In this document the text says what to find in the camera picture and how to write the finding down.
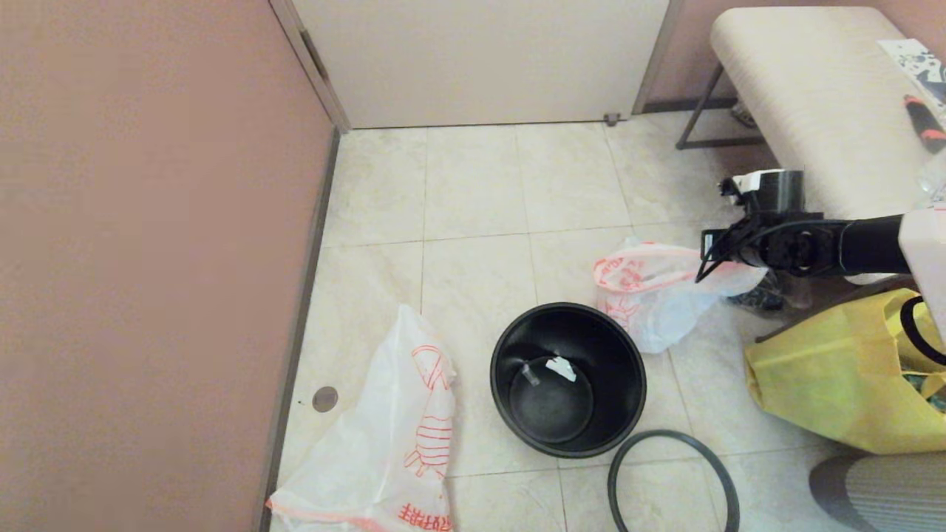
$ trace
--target black bag handle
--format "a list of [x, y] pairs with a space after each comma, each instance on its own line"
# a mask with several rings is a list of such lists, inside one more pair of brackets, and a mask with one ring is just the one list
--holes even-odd
[[920, 329], [917, 328], [917, 319], [913, 317], [913, 308], [922, 302], [923, 296], [918, 295], [903, 303], [903, 307], [900, 309], [900, 323], [903, 325], [903, 332], [906, 333], [906, 338], [913, 343], [913, 346], [926, 358], [939, 365], [946, 365], [946, 355], [930, 346], [929, 342], [920, 334]]

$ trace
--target floor tile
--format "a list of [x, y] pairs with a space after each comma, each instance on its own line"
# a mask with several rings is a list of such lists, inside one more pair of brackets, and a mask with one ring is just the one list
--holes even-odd
[[289, 529], [286, 528], [286, 525], [279, 516], [274, 515], [270, 519], [270, 532], [289, 532]]
[[515, 126], [431, 128], [425, 239], [525, 233]]
[[[675, 113], [657, 113], [650, 116], [657, 119], [666, 120], [674, 124], [678, 129], [674, 130], [673, 140], [679, 138], [683, 133], [683, 124], [686, 124], [692, 116], [692, 111], [679, 111]], [[760, 136], [756, 128], [747, 128], [741, 122], [732, 117], [729, 109], [707, 109], [696, 121], [696, 126], [690, 135], [690, 140], [711, 140], [716, 138], [750, 138]]]
[[557, 470], [447, 479], [457, 532], [565, 532]]
[[709, 161], [718, 168], [720, 179], [744, 175], [756, 170], [781, 168], [768, 146], [730, 146], [706, 150]]
[[702, 150], [677, 150], [673, 132], [685, 116], [642, 115], [605, 128], [628, 213], [635, 226], [742, 217], [720, 197], [726, 175]]
[[424, 245], [423, 314], [454, 362], [457, 413], [450, 476], [555, 467], [522, 443], [493, 404], [489, 364], [505, 328], [535, 306], [529, 237], [451, 239]]
[[[644, 400], [644, 410], [640, 414], [638, 424], [631, 434], [656, 429], [692, 434], [680, 387], [676, 382], [674, 367], [670, 361], [670, 354], [667, 352], [657, 355], [643, 353], [640, 356], [644, 360], [644, 371], [647, 374], [647, 397]], [[582, 460], [559, 458], [558, 467], [570, 469], [607, 465], [614, 460], [616, 452], [617, 448]], [[698, 456], [699, 454], [685, 444], [666, 438], [653, 438], [645, 439], [635, 445], [624, 457], [624, 463], [636, 464]]]
[[[605, 466], [562, 470], [569, 532], [618, 529], [608, 505], [607, 473]], [[629, 530], [719, 530], [698, 460], [625, 464], [618, 476], [617, 493]]]
[[[808, 474], [819, 463], [838, 454], [841, 446], [817, 446], [792, 451], [724, 456], [742, 512], [740, 530], [746, 532], [850, 532], [828, 516], [815, 502]], [[715, 474], [708, 481], [716, 519], [726, 522], [726, 496]]]
[[531, 231], [627, 225], [600, 123], [516, 126]]
[[[420, 308], [420, 242], [323, 249], [292, 392], [279, 482], [339, 414], [355, 404], [375, 349], [397, 317], [397, 306]], [[312, 396], [334, 386], [339, 402], [320, 414]]]
[[539, 304], [570, 301], [594, 307], [594, 263], [633, 236], [629, 226], [530, 235]]
[[426, 163], [426, 129], [346, 134], [332, 181], [323, 246], [421, 240]]
[[690, 249], [700, 249], [701, 234], [704, 229], [723, 229], [729, 227], [724, 221], [671, 222], [638, 225], [634, 234], [641, 241], [670, 244]]
[[780, 324], [721, 302], [670, 347], [693, 435], [717, 454], [786, 450], [826, 441], [763, 412], [745, 387], [744, 346]]

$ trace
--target white door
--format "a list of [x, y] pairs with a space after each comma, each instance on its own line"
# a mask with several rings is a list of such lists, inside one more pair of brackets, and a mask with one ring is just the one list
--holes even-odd
[[355, 128], [630, 115], [668, 0], [293, 0]]

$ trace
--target red and black object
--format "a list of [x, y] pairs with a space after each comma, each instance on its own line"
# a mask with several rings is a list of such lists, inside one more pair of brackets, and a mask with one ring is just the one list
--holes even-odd
[[940, 150], [946, 148], [946, 132], [943, 131], [942, 126], [923, 100], [906, 95], [903, 97], [903, 105], [906, 106], [906, 112], [910, 114], [913, 129], [920, 136], [923, 147], [931, 153], [939, 153]]

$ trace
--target black bucket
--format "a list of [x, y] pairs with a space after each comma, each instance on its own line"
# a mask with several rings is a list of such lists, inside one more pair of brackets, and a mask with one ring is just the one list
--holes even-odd
[[[564, 370], [549, 369], [549, 361]], [[493, 351], [490, 385], [506, 425], [533, 448], [561, 458], [587, 458], [621, 443], [647, 395], [643, 360], [624, 329], [574, 303], [519, 316]]]

